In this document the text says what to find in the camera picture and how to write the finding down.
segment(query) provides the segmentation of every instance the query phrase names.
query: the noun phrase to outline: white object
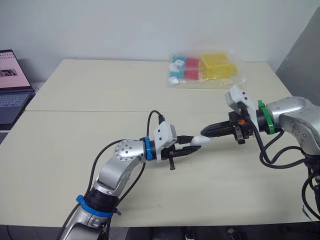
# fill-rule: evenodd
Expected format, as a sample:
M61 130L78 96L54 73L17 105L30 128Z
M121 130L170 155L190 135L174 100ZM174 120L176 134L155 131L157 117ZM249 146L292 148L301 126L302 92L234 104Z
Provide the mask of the white object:
M169 64L169 71L170 72L180 72L179 68L183 67L184 65L185 65L185 62L178 59L175 62L172 62Z
M230 108L232 108L236 113L240 114L240 108L238 108L238 103L241 102L247 107L247 111L250 114L250 119L254 123L256 129L259 130L256 106L254 105L251 97L249 97L243 90L237 86L230 88L230 91L225 94L225 101Z
M176 76L171 76L168 78L168 82L171 86L175 86L179 84L179 79Z
M191 146L204 146L211 143L211 138L206 136L195 136L192 138L190 145Z
M169 148L177 141L175 126L163 121L154 131L154 145L156 153L156 161L161 162L161 151L164 148Z

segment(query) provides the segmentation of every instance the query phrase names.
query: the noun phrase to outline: red block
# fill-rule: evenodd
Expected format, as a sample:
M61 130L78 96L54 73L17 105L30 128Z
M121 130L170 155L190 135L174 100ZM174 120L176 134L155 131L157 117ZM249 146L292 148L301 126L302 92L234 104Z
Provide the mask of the red block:
M187 57L185 61L184 79L198 80L199 78L199 59Z

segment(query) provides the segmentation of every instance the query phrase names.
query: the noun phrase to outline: white bracket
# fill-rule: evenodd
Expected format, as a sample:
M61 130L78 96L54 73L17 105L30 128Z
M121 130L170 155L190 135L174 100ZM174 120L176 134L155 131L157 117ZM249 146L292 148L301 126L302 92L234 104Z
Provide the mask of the white bracket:
M161 151L164 148L169 148L177 141L175 126L163 121L154 131L154 145L156 153L156 161L161 162Z
M230 91L224 96L225 101L230 108L232 108L236 113L240 114L240 110L238 108L238 103L241 102L247 107L247 111L250 115L251 121L254 123L256 129L259 131L258 121L257 121L257 113L256 107L251 99L251 97L247 96L247 94L242 91L239 87L234 85L230 88Z

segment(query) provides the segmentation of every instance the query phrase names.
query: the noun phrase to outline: laptop screen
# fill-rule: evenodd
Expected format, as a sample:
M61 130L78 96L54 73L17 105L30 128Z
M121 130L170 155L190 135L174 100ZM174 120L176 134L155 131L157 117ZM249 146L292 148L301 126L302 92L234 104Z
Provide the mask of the laptop screen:
M14 53L0 51L0 89L29 86Z

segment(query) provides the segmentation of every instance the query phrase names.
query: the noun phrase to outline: gray wall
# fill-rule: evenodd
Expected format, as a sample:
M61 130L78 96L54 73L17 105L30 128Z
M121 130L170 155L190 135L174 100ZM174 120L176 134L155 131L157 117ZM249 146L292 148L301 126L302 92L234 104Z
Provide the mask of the gray wall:
M320 106L320 7L276 74L293 96Z
M276 70L319 0L0 0L0 49L31 82L64 58L168 60L226 49Z

